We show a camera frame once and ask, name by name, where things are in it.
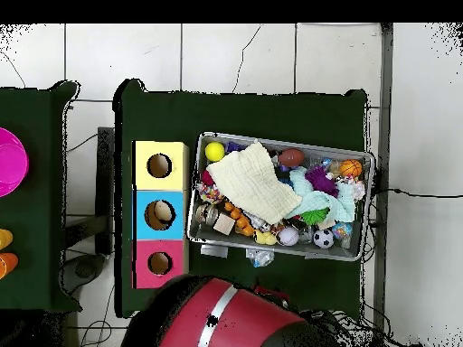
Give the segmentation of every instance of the pink bowl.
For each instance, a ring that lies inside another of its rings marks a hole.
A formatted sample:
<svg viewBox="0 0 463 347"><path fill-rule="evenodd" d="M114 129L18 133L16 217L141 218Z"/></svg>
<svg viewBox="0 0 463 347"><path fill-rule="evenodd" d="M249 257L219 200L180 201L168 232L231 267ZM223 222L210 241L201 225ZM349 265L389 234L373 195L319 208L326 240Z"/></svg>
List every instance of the pink bowl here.
<svg viewBox="0 0 463 347"><path fill-rule="evenodd" d="M24 179L29 170L29 159L21 141L0 127L0 197L4 197Z"/></svg>

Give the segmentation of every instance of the shape sorter box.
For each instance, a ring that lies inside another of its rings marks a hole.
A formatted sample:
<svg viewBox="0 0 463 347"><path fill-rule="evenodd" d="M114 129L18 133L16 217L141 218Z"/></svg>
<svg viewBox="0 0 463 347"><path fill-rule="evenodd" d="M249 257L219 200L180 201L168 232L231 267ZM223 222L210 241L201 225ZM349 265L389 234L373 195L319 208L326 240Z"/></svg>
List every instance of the shape sorter box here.
<svg viewBox="0 0 463 347"><path fill-rule="evenodd" d="M166 172L155 175L150 166L161 158ZM137 190L189 190L189 150L181 142L135 141L135 184Z"/></svg>
<svg viewBox="0 0 463 347"><path fill-rule="evenodd" d="M136 209L134 218L136 225L132 223L132 231L135 231L132 232L133 240L184 239L188 192L137 191L136 198L136 203L132 206L132 209ZM167 202L173 220L165 229L155 230L148 225L147 220L153 214L152 202L160 201Z"/></svg>
<svg viewBox="0 0 463 347"><path fill-rule="evenodd" d="M155 274L149 268L150 258L156 253L164 253L170 258L170 269L163 275ZM135 272L132 279L134 288L159 288L170 279L187 272L188 243L185 240L137 241Z"/></svg>

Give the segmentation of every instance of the pink box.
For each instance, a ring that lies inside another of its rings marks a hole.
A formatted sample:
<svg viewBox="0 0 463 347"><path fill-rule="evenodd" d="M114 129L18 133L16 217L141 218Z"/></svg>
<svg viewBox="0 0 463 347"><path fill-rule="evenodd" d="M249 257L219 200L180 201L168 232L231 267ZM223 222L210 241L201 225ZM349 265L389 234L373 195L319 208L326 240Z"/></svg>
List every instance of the pink box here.
<svg viewBox="0 0 463 347"><path fill-rule="evenodd" d="M187 273L188 255L184 248L182 239L138 240L132 285L135 288L158 288L173 277ZM154 253L166 253L170 258L171 268L166 274L157 275L149 269L148 260Z"/></svg>

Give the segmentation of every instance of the green fuzzy toy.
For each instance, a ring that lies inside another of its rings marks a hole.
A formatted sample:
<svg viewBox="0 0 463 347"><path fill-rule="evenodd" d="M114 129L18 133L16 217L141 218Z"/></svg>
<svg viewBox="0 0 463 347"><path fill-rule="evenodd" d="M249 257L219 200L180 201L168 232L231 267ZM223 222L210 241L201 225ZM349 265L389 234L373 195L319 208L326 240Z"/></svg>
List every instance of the green fuzzy toy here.
<svg viewBox="0 0 463 347"><path fill-rule="evenodd" d="M319 211L304 211L300 216L307 225L315 225L326 218L329 208L324 208Z"/></svg>

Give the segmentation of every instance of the dark green mat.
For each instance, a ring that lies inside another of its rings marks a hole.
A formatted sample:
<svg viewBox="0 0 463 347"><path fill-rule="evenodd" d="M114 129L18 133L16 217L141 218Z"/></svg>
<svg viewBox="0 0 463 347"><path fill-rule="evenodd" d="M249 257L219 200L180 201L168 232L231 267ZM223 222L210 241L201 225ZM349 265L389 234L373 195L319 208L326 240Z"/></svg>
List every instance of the dark green mat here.
<svg viewBox="0 0 463 347"><path fill-rule="evenodd" d="M121 178L116 188L122 197L122 254L117 253L115 277L116 309L129 316L143 310L152 290L131 288L131 141L183 141L190 147L191 167L200 133L222 132L302 144L364 150L364 106L362 90L345 96L297 94L284 96L205 95L186 92L144 92L138 80L126 80L114 99L116 151L122 149ZM116 217L120 202L115 201ZM245 250L229 249L227 259L200 254L200 245L190 243L190 272L229 278L253 286L279 289L299 309L343 310L353 318L360 308L360 261L342 262L277 254L267 267L254 268Z"/></svg>
<svg viewBox="0 0 463 347"><path fill-rule="evenodd" d="M78 85L61 82L49 90L0 89L0 127L23 142L29 173L19 187L0 198L0 228L14 241L2 252L19 258L0 279L0 309L79 310L59 284L63 249L62 119Z"/></svg>

